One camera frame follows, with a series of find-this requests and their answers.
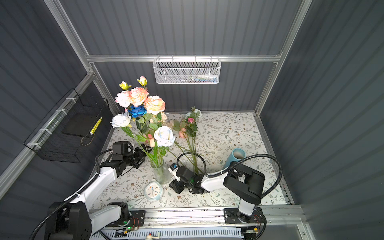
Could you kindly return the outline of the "pink peony spray stem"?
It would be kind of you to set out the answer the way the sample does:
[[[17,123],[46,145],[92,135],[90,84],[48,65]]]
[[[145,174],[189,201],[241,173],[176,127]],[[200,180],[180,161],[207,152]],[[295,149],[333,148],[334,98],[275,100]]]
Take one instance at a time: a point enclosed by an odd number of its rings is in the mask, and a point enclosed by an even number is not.
[[[132,107],[131,107],[132,101],[131,101],[130,88],[132,86],[129,85],[128,83],[126,83],[125,81],[122,81],[119,84],[119,86],[123,91],[117,94],[117,97],[115,98],[115,102],[117,104],[119,104],[121,107],[123,107],[127,110],[131,110],[132,109]]]

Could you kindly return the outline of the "white blue rose stem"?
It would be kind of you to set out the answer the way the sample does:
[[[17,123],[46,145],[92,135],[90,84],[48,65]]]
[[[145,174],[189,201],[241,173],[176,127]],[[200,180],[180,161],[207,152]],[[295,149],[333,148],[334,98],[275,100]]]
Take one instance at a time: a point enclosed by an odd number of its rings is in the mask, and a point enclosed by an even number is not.
[[[157,165],[163,163],[163,157],[166,151],[175,143],[175,136],[173,130],[170,127],[162,126],[159,127],[154,133],[155,147],[154,154],[157,158]]]

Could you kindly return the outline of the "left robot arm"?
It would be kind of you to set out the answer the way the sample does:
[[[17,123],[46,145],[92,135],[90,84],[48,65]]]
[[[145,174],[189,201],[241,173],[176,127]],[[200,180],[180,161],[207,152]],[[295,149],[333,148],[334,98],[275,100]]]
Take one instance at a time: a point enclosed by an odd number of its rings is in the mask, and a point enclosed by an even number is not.
[[[128,204],[112,202],[101,210],[90,212],[98,196],[118,177],[138,169],[145,161],[144,144],[134,148],[128,141],[113,144],[111,154],[94,176],[64,202],[53,203],[45,224],[46,240],[88,240],[103,228],[113,227],[134,230],[144,224],[144,211],[130,212]]]

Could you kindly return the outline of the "teal ceramic vase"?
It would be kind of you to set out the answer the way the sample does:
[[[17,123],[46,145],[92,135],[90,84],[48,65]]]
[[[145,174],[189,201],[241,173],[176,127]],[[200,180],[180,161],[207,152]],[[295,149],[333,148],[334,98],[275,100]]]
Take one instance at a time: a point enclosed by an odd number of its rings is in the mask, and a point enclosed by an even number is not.
[[[231,162],[238,162],[246,157],[246,152],[242,149],[236,148],[232,150],[230,155],[228,156],[224,166],[223,170],[230,166]]]

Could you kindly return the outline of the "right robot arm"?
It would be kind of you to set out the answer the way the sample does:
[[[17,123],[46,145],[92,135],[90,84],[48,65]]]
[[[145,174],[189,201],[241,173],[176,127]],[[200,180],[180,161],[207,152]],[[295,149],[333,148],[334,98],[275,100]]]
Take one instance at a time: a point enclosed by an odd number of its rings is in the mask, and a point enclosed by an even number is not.
[[[171,189],[180,194],[187,189],[191,194],[206,194],[218,189],[228,189],[240,197],[238,213],[240,216],[252,216],[254,209],[262,200],[265,175],[248,166],[240,164],[228,172],[219,172],[217,177],[208,178],[195,174],[185,166],[173,163],[168,168],[175,177],[170,183]]]

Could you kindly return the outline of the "pink tulip stem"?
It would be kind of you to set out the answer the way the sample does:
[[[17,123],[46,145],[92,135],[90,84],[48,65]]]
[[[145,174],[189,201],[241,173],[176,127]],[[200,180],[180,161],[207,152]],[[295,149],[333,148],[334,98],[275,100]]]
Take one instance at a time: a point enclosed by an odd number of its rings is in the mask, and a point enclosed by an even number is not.
[[[147,146],[147,155],[150,158],[153,165],[157,163],[157,153],[156,153],[156,146],[155,146],[155,139],[151,138],[148,139],[149,146]]]

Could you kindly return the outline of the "clear ribbed glass vase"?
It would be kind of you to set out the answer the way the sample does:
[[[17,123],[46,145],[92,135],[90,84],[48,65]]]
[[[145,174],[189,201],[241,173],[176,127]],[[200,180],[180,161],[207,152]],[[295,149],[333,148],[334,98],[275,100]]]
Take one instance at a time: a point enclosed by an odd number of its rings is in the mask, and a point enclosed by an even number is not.
[[[155,179],[161,185],[168,184],[171,181],[171,174],[166,167],[163,158],[159,158],[156,162],[151,161],[151,167],[154,171]]]

